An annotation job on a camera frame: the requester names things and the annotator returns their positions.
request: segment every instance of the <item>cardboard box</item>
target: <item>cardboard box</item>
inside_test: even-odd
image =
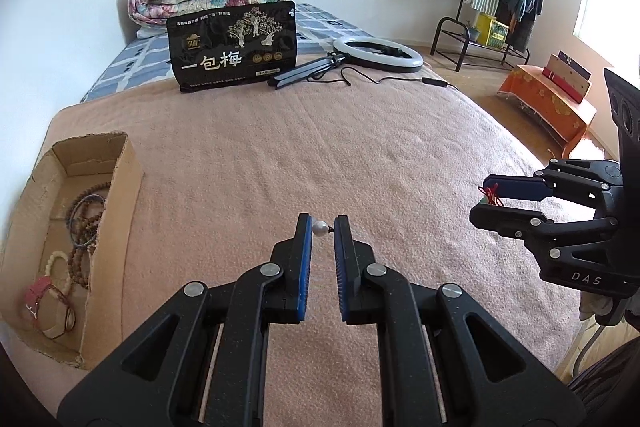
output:
[[[567,66],[569,66],[570,68],[572,68],[572,70],[574,70],[576,73],[578,73],[581,77],[583,77],[585,80],[589,80],[591,78],[591,71],[587,70],[586,68],[583,68],[580,64],[578,64],[578,62],[576,62],[575,60],[573,60],[569,55],[567,55],[564,52],[560,52],[558,54],[558,58],[560,60],[562,60]]]
[[[590,81],[575,71],[574,68],[560,60],[559,57],[551,55],[546,66],[550,71],[553,71],[553,73],[562,77],[569,86],[573,87],[578,92],[580,95],[580,101],[587,96],[587,93],[591,88]]]
[[[68,299],[76,325],[51,340],[33,324],[25,290],[44,274],[52,252],[69,254],[66,213],[78,194],[111,182],[90,263],[89,290],[73,284]],[[59,362],[92,369],[122,341],[122,280],[142,169],[124,133],[95,134],[56,143],[40,159],[15,207],[0,259],[2,318],[33,349]],[[88,263],[87,254],[83,263]],[[66,273],[64,262],[58,270]],[[59,309],[42,306],[41,323],[55,323]]]

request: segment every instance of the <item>pearl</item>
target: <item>pearl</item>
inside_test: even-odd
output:
[[[329,225],[324,221],[314,221],[311,231],[314,235],[326,235],[329,233]]]

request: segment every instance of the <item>bed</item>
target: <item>bed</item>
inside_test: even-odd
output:
[[[332,42],[338,37],[370,37],[357,26],[304,3],[296,4],[296,33],[299,57],[332,51]],[[136,39],[120,52],[82,101],[173,77],[167,34]]]
[[[366,35],[309,5],[298,6],[297,23],[300,62],[335,36]],[[530,175],[540,162],[472,100],[452,87],[357,77],[351,87],[262,82],[183,94],[167,60],[166,37],[132,43],[84,103],[52,120],[43,145],[114,130],[134,143],[145,175],[127,248],[124,335],[186,282],[220,285],[268,259],[299,212],[348,214],[354,238],[381,263],[422,285],[459,283],[547,367],[561,361],[579,327],[578,292],[542,282],[521,242],[468,221],[487,174]],[[438,77],[425,66],[405,78],[424,76]],[[561,201],[530,208],[561,221],[591,217]],[[266,424],[379,425],[375,327],[341,323],[331,239],[314,240],[307,316],[271,330]],[[84,371],[7,336],[13,363],[55,412]]]

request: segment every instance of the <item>clothes rack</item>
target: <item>clothes rack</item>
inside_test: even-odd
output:
[[[438,23],[438,28],[436,29],[436,35],[433,38],[433,45],[431,46],[431,55],[438,54],[442,57],[446,58],[450,62],[453,62],[456,65],[456,71],[460,71],[462,66],[478,66],[483,68],[490,68],[493,70],[513,70],[514,66],[507,61],[507,57],[516,57],[524,60],[524,64],[529,64],[530,52],[527,49],[526,53],[523,54],[511,47],[510,44],[505,44],[501,50],[496,50],[495,48],[491,48],[488,46],[484,46],[482,44],[478,44],[474,42],[470,38],[469,34],[469,26],[460,21],[460,14],[462,13],[462,7],[465,3],[465,0],[460,0],[460,4],[458,5],[458,12],[456,13],[456,18],[452,17],[443,17],[440,19]],[[444,23],[451,22],[456,24],[462,29],[462,32],[455,32],[450,30],[442,29]],[[458,42],[462,43],[462,50],[460,52],[443,52],[438,49],[438,41],[440,40],[440,34],[444,33],[445,35],[456,39]],[[491,58],[485,57],[482,55],[470,55],[468,53],[469,46],[474,46],[477,48],[482,48],[486,51],[496,52],[502,55],[502,58]],[[457,55],[458,59],[455,60],[451,58],[449,55]],[[498,66],[485,65],[485,64],[475,64],[472,62],[465,62],[466,57],[472,58],[482,58],[482,60],[487,60],[490,62],[500,62]]]

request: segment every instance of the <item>orange tablecloth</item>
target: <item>orange tablecloth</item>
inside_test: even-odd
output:
[[[562,157],[569,158],[587,132],[596,108],[587,100],[577,103],[537,66],[517,66],[498,93],[514,94],[543,118],[566,143]]]

